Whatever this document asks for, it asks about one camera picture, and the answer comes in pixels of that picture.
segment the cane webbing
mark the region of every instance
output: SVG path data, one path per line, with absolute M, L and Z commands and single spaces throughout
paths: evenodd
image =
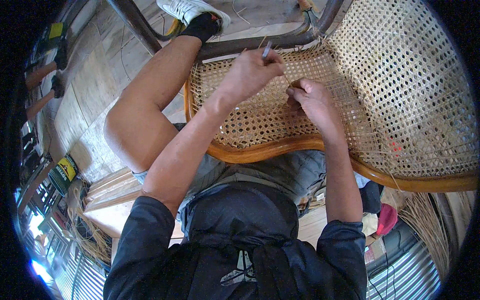
M 477 170 L 473 100 L 445 32 L 421 2 L 356 0 L 326 41 L 281 53 L 288 80 L 326 85 L 342 118 L 350 153 L 393 176 L 431 177 Z M 194 65 L 194 111 L 232 60 Z M 288 83 L 275 78 L 241 103 L 215 137 L 237 149 L 318 130 L 289 111 Z
M 328 43 L 382 137 L 374 167 L 406 177 L 478 170 L 464 71 L 421 1 L 356 0 Z
M 377 138 L 357 93 L 338 69 L 325 44 L 281 55 L 289 80 L 307 77 L 324 83 L 328 88 L 346 128 L 350 148 L 362 153 L 378 148 Z M 190 80 L 195 111 L 222 81 L 232 61 L 220 60 L 193 67 Z M 225 120 L 215 140 L 223 145 L 245 148 L 296 134 L 319 134 L 307 117 L 290 112 L 285 93 L 288 84 L 283 77 L 277 77 L 256 96 L 242 102 Z

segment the hand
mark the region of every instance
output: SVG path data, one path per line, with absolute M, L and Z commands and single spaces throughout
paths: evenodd
M 232 108 L 258 93 L 274 77 L 283 75 L 282 57 L 270 50 L 263 60 L 263 52 L 264 48 L 243 51 L 218 86 L 217 91 L 228 96 Z
M 287 103 L 293 111 L 306 114 L 327 140 L 345 140 L 342 121 L 330 92 L 319 82 L 300 78 L 287 89 Z

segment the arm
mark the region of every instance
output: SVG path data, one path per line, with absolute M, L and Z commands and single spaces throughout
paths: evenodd
M 142 195 L 162 202 L 175 216 L 202 157 L 218 128 L 235 106 L 260 91 L 285 69 L 281 57 L 263 49 L 245 51 L 212 96 L 153 162 Z
M 291 85 L 287 90 L 288 103 L 307 115 L 324 141 L 327 221 L 360 222 L 363 212 L 360 191 L 348 156 L 343 125 L 330 93 L 322 84 L 306 78 Z

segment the foot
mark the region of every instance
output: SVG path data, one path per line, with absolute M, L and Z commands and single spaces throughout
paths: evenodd
M 62 98 L 65 94 L 65 87 L 56 75 L 52 77 L 52 90 L 55 92 L 55 98 Z
M 60 40 L 60 44 L 57 49 L 57 55 L 55 56 L 54 61 L 57 64 L 57 70 L 63 71 L 67 67 L 67 40 L 65 38 Z
M 221 19 L 219 34 L 230 25 L 230 17 L 226 13 L 202 0 L 156 0 L 156 3 L 166 13 L 182 21 L 185 26 L 188 26 L 190 21 L 204 12 L 211 12 Z

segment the red object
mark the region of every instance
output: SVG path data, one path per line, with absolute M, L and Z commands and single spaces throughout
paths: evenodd
M 398 221 L 396 209 L 388 204 L 382 203 L 380 217 L 378 218 L 377 235 L 389 233 Z

